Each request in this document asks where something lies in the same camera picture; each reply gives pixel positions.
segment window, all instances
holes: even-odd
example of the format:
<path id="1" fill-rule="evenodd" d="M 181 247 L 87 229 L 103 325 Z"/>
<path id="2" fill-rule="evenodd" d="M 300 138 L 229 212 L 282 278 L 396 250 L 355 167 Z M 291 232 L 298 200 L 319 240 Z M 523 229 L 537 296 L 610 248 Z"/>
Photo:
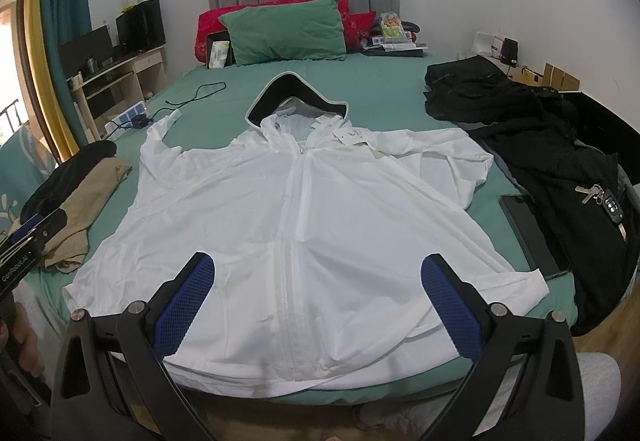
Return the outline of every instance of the window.
<path id="1" fill-rule="evenodd" d="M 0 8 L 0 145 L 29 119 L 14 53 L 14 6 Z"/>

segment human hand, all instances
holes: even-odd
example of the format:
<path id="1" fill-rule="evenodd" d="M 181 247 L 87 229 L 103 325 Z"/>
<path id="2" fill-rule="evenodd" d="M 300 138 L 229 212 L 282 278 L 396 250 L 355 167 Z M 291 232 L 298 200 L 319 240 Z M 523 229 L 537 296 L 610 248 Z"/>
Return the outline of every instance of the human hand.
<path id="1" fill-rule="evenodd" d="M 44 361 L 38 350 L 38 338 L 29 325 L 29 318 L 24 307 L 19 302 L 15 303 L 15 321 L 12 331 L 15 341 L 22 347 L 18 364 L 33 377 L 39 377 L 44 372 Z M 4 349 L 9 339 L 9 330 L 3 321 L 0 321 L 0 349 Z"/>

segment snack bag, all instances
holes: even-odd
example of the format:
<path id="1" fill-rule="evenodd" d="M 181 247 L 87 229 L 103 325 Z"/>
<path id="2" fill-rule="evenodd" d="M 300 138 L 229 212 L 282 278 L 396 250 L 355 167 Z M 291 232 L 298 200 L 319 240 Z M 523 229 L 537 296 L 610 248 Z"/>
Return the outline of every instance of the snack bag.
<path id="1" fill-rule="evenodd" d="M 394 12 L 386 12 L 380 15 L 380 31 L 385 38 L 385 42 L 405 42 L 402 22 Z"/>

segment car key fob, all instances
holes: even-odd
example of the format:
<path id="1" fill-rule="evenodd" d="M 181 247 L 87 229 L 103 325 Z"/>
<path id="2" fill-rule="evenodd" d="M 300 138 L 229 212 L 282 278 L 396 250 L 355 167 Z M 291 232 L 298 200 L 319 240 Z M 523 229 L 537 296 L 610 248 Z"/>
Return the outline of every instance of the car key fob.
<path id="1" fill-rule="evenodd" d="M 604 194 L 602 195 L 602 208 L 604 208 L 604 211 L 609 216 L 609 219 L 611 219 L 613 224 L 619 225 L 622 222 L 622 218 L 624 217 L 622 207 L 611 190 L 604 191 Z"/>

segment desk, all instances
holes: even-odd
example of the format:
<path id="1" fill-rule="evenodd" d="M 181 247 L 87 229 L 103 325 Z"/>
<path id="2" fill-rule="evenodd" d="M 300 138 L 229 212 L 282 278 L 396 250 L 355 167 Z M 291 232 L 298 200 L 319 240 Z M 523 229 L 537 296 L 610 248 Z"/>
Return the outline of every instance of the desk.
<path id="1" fill-rule="evenodd" d="M 111 118 L 167 87 L 161 53 L 163 47 L 117 62 L 89 77 L 72 91 L 78 118 L 90 143 L 101 139 L 104 125 Z M 94 116 L 88 101 L 107 89 L 111 89 L 115 105 Z"/>

